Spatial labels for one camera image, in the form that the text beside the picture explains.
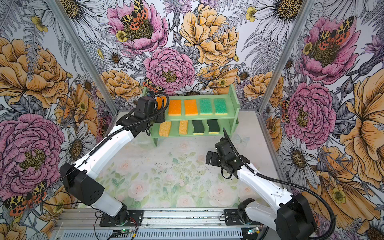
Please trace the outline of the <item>orange scrub sponge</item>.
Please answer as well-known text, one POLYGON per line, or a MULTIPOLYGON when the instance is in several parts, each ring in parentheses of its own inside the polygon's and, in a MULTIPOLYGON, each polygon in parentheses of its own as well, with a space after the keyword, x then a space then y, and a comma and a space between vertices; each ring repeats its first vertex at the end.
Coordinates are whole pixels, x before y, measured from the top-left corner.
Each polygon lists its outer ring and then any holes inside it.
POLYGON ((184 100, 185 116, 197 116, 198 107, 196 99, 184 100))
POLYGON ((170 100, 168 115, 171 117, 181 116, 182 102, 181 100, 170 100))
POLYGON ((163 109, 167 104, 167 98, 165 96, 156 96, 157 101, 157 109, 161 110, 163 109))

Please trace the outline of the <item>orange scrub sponge bottom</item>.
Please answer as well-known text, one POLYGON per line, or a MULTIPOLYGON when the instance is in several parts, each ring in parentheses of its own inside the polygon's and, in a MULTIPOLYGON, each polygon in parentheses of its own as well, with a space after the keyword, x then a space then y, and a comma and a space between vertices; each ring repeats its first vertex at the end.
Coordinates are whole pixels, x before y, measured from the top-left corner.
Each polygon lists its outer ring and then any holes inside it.
POLYGON ((168 115, 171 117, 181 116, 182 102, 181 100, 170 100, 168 115))

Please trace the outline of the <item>yellow cellulose sponge back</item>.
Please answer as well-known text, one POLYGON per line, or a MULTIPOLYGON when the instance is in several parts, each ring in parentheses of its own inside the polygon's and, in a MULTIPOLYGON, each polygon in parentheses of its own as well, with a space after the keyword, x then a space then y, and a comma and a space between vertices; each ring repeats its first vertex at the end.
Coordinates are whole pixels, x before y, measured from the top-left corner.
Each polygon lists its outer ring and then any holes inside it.
POLYGON ((159 136, 160 137, 168 137, 172 128, 172 122, 163 122, 159 127, 159 136))

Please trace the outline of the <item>yellow cellulose sponge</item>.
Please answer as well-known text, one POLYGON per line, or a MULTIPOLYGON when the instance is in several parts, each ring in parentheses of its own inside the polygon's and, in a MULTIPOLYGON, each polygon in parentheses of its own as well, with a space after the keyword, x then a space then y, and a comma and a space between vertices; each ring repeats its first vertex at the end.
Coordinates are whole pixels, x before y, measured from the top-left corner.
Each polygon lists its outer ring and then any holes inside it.
POLYGON ((160 137, 168 137, 172 128, 172 122, 163 122, 159 127, 159 136, 160 137))
POLYGON ((179 134, 187 135, 188 134, 188 124, 189 121, 180 121, 179 123, 179 134))

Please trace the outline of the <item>dark green scrub sponge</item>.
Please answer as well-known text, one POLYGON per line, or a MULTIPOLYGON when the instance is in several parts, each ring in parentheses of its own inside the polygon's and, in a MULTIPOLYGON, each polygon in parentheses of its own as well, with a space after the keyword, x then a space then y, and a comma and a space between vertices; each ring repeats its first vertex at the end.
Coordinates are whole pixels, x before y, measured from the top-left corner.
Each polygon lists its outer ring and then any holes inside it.
POLYGON ((209 127, 209 134, 219 134, 220 126, 217 119, 207 120, 207 124, 209 127))
POLYGON ((205 127, 202 120, 193 120, 193 134, 194 135, 203 135, 205 132, 205 127))

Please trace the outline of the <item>yellow cellulose sponge front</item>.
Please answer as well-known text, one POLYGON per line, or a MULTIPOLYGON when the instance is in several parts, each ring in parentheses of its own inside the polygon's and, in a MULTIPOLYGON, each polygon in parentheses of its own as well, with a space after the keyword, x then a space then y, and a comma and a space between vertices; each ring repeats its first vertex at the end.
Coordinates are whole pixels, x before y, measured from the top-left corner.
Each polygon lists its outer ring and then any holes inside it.
POLYGON ((179 134, 187 135, 188 134, 188 124, 189 121, 180 121, 179 123, 179 134))

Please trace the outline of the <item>orange scrub sponge top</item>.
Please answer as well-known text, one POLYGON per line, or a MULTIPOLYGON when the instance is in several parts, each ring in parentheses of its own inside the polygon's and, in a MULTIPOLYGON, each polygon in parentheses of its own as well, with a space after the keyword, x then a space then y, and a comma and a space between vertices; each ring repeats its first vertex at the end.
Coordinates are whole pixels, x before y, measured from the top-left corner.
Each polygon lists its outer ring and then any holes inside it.
POLYGON ((196 99, 184 100, 185 116, 197 116, 198 107, 196 99))

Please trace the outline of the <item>light green scrub sponge top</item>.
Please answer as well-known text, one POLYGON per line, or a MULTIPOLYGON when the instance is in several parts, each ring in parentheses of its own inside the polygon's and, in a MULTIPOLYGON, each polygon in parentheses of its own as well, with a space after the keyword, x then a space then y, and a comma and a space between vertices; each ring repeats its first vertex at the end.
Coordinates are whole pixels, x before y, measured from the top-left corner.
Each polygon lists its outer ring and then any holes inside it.
POLYGON ((225 99, 214 99, 215 115, 226 116, 228 114, 225 99))

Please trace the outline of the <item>light green scrub sponge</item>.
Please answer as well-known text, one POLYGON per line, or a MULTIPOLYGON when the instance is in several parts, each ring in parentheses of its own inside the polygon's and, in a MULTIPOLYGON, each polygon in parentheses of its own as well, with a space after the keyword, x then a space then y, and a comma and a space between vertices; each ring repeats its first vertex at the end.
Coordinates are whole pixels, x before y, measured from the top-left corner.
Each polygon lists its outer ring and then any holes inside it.
POLYGON ((212 102, 210 99, 200 99, 200 114, 203 116, 213 115, 212 102))
POLYGON ((214 99, 215 115, 226 116, 228 114, 225 99, 214 99))

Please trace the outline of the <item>light green scrub sponge bottom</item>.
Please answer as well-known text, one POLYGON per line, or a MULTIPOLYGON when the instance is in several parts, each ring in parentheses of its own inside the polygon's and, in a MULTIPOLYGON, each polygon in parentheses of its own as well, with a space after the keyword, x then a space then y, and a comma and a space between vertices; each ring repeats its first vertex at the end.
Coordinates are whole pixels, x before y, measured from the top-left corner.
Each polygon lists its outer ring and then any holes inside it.
POLYGON ((210 99, 200 99, 200 114, 203 116, 213 115, 212 102, 210 99))

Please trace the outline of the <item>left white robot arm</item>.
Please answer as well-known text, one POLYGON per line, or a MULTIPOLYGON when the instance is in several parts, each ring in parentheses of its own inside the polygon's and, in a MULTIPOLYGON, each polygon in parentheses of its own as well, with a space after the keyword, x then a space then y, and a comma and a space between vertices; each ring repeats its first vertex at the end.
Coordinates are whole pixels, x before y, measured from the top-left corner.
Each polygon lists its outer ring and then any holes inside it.
POLYGON ((127 206, 108 194, 96 179, 122 147, 141 132, 148 134, 154 123, 165 121, 169 104, 169 96, 165 93, 140 97, 136 108, 118 119, 111 133, 89 153, 73 164, 61 166, 60 174, 66 191, 84 205, 108 215, 113 224, 124 225, 129 219, 127 206))

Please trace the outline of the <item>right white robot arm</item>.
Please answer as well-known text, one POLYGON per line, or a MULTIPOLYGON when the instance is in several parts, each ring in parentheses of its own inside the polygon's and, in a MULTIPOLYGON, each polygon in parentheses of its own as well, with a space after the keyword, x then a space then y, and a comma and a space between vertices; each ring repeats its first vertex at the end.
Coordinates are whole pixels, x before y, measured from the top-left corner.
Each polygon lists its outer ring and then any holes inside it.
POLYGON ((229 216, 228 224, 260 223, 275 230, 282 240, 307 240, 316 231, 316 222, 309 203, 303 196, 294 196, 287 189, 259 176, 257 168, 243 155, 237 156, 227 139, 207 152, 206 164, 219 167, 254 190, 268 205, 247 198, 229 216))

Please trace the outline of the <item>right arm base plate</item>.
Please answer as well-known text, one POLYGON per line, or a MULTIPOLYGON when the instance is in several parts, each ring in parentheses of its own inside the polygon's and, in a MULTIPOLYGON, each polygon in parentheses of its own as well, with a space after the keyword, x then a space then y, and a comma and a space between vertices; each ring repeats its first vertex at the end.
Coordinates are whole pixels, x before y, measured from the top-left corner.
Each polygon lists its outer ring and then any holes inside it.
POLYGON ((241 209, 225 209, 224 221, 226 226, 247 226, 253 223, 241 209))

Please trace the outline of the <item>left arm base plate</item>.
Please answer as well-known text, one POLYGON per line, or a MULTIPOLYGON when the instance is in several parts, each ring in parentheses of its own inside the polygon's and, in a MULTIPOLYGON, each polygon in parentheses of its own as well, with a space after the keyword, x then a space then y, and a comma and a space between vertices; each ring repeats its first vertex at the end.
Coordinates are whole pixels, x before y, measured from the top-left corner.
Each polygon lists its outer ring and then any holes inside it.
POLYGON ((140 227, 144 219, 144 210, 123 210, 115 217, 103 214, 100 227, 140 227))

